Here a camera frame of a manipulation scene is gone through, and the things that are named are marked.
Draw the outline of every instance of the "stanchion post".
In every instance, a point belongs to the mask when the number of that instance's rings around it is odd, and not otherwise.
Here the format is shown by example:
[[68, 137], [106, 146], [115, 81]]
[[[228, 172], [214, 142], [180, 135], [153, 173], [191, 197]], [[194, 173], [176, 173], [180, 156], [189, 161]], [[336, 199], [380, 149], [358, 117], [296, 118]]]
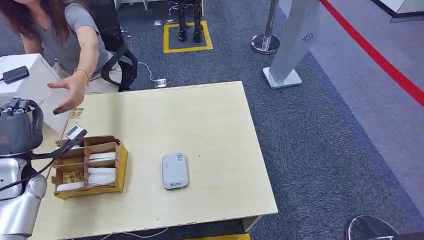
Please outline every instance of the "stanchion post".
[[253, 50], [261, 54], [275, 54], [280, 47], [280, 39], [273, 36], [274, 18], [280, 0], [272, 0], [269, 8], [268, 21], [266, 23], [265, 34], [259, 34], [253, 37], [251, 46]]

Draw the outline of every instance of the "red line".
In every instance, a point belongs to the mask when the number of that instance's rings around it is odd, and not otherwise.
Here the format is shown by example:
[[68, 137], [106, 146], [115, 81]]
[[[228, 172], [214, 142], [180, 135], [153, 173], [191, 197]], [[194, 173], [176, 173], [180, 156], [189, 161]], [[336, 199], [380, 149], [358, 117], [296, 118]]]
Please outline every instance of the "red line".
[[424, 106], [424, 92], [409, 80], [402, 72], [396, 69], [385, 57], [379, 53], [330, 3], [321, 0], [322, 5], [329, 11], [335, 20], [359, 44], [359, 46], [411, 97]]

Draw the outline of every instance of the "chair armrest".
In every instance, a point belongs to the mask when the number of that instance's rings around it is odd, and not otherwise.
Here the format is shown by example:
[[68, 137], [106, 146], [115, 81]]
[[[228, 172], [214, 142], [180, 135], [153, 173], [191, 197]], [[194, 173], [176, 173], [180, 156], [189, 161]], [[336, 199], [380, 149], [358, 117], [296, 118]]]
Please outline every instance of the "chair armrest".
[[120, 86], [120, 84], [114, 80], [112, 80], [109, 77], [109, 72], [112, 70], [112, 68], [114, 67], [114, 65], [118, 62], [118, 60], [124, 55], [124, 53], [127, 51], [127, 46], [126, 45], [122, 45], [117, 52], [115, 52], [115, 54], [113, 54], [113, 56], [109, 59], [109, 61], [107, 61], [104, 66], [101, 68], [101, 78], [103, 78], [104, 80], [106, 80], [107, 82], [116, 85], [116, 86]]
[[127, 57], [129, 60], [131, 60], [131, 63], [132, 63], [131, 78], [130, 78], [130, 82], [129, 82], [129, 84], [131, 84], [134, 81], [134, 79], [137, 78], [137, 71], [138, 71], [139, 63], [138, 63], [136, 56], [134, 56], [134, 54], [129, 49], [127, 49], [123, 55], [125, 57]]

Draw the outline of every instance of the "woman's arm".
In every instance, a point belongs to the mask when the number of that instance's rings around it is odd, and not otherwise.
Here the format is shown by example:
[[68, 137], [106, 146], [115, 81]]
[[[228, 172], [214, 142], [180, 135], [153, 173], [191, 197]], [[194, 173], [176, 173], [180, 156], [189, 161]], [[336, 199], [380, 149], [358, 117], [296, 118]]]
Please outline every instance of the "woman's arm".
[[43, 49], [41, 47], [41, 41], [38, 38], [29, 39], [24, 35], [20, 35], [22, 39], [23, 48], [25, 49], [26, 54], [42, 54]]
[[85, 70], [88, 75], [93, 75], [99, 60], [99, 40], [97, 32], [90, 26], [82, 26], [76, 30], [81, 52], [79, 53], [78, 68]]
[[76, 36], [81, 47], [77, 69], [82, 70], [75, 71], [73, 75], [60, 82], [48, 85], [52, 89], [69, 89], [69, 98], [53, 111], [55, 115], [72, 110], [84, 101], [86, 85], [99, 60], [99, 40], [96, 30], [90, 26], [81, 26], [76, 30]]

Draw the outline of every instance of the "white cable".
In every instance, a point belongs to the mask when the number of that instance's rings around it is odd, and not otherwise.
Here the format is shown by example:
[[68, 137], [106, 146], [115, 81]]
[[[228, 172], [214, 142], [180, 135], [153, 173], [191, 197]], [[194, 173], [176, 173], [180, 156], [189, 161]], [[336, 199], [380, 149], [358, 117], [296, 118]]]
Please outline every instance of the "white cable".
[[160, 80], [153, 80], [152, 79], [152, 71], [150, 71], [149, 66], [147, 64], [145, 64], [144, 62], [137, 62], [138, 64], [143, 64], [147, 67], [147, 71], [150, 73], [150, 76], [148, 77], [151, 81], [153, 82], [159, 82]]
[[111, 234], [109, 234], [109, 235], [107, 235], [107, 236], [103, 237], [103, 238], [102, 238], [102, 239], [100, 239], [100, 240], [105, 240], [105, 239], [107, 239], [108, 237], [110, 237], [110, 236], [112, 236], [112, 235], [114, 235], [114, 234], [127, 234], [127, 235], [135, 236], [135, 237], [140, 238], [140, 239], [148, 239], [148, 238], [155, 237], [155, 236], [157, 236], [157, 235], [161, 235], [161, 234], [163, 234], [164, 232], [166, 232], [168, 229], [169, 229], [169, 227], [165, 228], [164, 230], [162, 230], [162, 231], [160, 231], [160, 232], [158, 232], [158, 233], [155, 233], [155, 234], [153, 234], [153, 235], [150, 235], [150, 236], [139, 236], [139, 235], [137, 235], [137, 234], [134, 234], [134, 233], [131, 233], [131, 232], [126, 232], [126, 231], [122, 231], [122, 232], [112, 232]]

